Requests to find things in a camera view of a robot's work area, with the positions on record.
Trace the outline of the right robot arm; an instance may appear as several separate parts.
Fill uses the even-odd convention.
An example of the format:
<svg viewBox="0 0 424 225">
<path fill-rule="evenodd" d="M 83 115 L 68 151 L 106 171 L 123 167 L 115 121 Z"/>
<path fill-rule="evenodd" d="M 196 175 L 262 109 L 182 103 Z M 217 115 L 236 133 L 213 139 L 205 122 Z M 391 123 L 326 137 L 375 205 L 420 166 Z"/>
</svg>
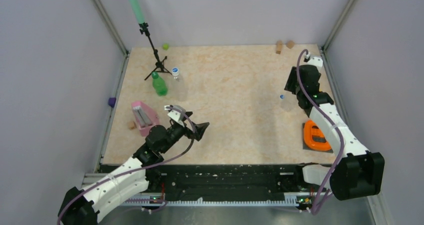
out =
<svg viewBox="0 0 424 225">
<path fill-rule="evenodd" d="M 293 185 L 299 191 L 307 191 L 313 184 L 323 185 L 340 201 L 377 195 L 381 191 L 385 159 L 354 136 L 331 96 L 320 90 L 320 77 L 314 65 L 294 66 L 284 89 L 296 96 L 299 107 L 323 133 L 336 155 L 335 165 L 302 164 L 300 173 L 293 177 Z"/>
</svg>

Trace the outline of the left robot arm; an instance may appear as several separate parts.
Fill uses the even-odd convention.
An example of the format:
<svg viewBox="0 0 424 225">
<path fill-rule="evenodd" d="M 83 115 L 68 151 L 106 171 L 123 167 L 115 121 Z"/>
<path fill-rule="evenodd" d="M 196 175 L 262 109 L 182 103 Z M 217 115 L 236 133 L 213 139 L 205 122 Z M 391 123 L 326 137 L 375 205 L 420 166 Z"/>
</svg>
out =
<svg viewBox="0 0 424 225">
<path fill-rule="evenodd" d="M 56 223 L 97 225 L 132 196 L 146 190 L 156 191 L 161 179 L 146 170 L 165 164 L 162 154 L 182 137 L 189 138 L 192 143 L 201 140 L 209 125 L 209 122 L 195 124 L 194 129 L 179 123 L 173 123 L 169 128 L 153 126 L 145 143 L 126 162 L 90 185 L 68 190 Z"/>
</svg>

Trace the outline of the clear bottle blue-white cap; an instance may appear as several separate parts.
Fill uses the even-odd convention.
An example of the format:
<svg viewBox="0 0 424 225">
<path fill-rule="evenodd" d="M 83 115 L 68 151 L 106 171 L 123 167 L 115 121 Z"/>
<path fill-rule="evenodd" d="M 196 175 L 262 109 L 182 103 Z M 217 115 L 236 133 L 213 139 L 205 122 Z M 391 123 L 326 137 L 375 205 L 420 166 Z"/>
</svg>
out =
<svg viewBox="0 0 424 225">
<path fill-rule="evenodd" d="M 173 76 L 173 88 L 175 90 L 175 94 L 180 101 L 185 101 L 188 96 L 188 88 L 183 74 L 178 67 L 172 68 L 171 73 Z"/>
</svg>

